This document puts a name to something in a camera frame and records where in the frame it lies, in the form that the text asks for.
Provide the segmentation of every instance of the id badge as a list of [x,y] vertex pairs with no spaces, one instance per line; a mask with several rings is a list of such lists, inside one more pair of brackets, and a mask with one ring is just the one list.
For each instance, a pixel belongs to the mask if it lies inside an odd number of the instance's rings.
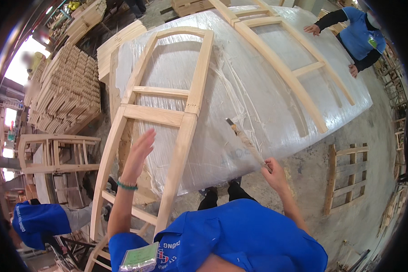
[[159,242],[141,248],[127,250],[119,272],[149,272],[156,268]]
[[375,41],[375,39],[373,38],[372,35],[369,34],[369,39],[367,41],[373,48],[376,49],[376,47],[378,46],[378,43]]

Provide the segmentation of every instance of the gray pants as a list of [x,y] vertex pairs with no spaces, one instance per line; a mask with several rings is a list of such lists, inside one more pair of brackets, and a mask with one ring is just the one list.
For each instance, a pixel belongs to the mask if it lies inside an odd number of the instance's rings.
[[92,202],[83,209],[70,209],[64,205],[61,207],[66,213],[71,231],[79,230],[91,222]]

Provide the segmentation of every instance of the beaded bracelet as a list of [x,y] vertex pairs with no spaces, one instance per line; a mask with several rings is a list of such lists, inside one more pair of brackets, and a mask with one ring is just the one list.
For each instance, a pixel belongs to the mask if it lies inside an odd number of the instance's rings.
[[128,186],[125,184],[122,184],[121,182],[117,182],[118,186],[120,188],[123,188],[124,190],[129,190],[129,191],[136,191],[137,190],[137,185],[135,186]]

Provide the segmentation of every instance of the blue shirt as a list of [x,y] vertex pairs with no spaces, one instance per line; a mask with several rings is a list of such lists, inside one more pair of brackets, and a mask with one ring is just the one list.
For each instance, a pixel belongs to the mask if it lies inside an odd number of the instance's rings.
[[39,250],[45,250],[42,233],[52,236],[71,233],[66,213],[59,204],[17,203],[12,226],[28,247]]
[[[343,11],[351,23],[347,28],[340,31],[340,37],[352,56],[360,61],[365,58],[372,49],[376,49],[382,54],[386,48],[386,40],[380,30],[367,30],[366,13],[354,7],[344,7]],[[376,48],[369,43],[369,40],[375,41]]]
[[[153,271],[196,271],[213,253],[246,271],[324,271],[323,247],[293,220],[250,199],[219,207],[187,211],[159,232]],[[119,269],[126,250],[147,245],[133,233],[109,240],[112,271]]]

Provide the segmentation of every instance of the workshop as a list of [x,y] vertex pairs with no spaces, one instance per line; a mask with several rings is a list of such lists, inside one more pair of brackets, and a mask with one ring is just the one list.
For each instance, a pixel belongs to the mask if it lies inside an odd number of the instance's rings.
[[7,2],[0,271],[408,271],[406,1]]

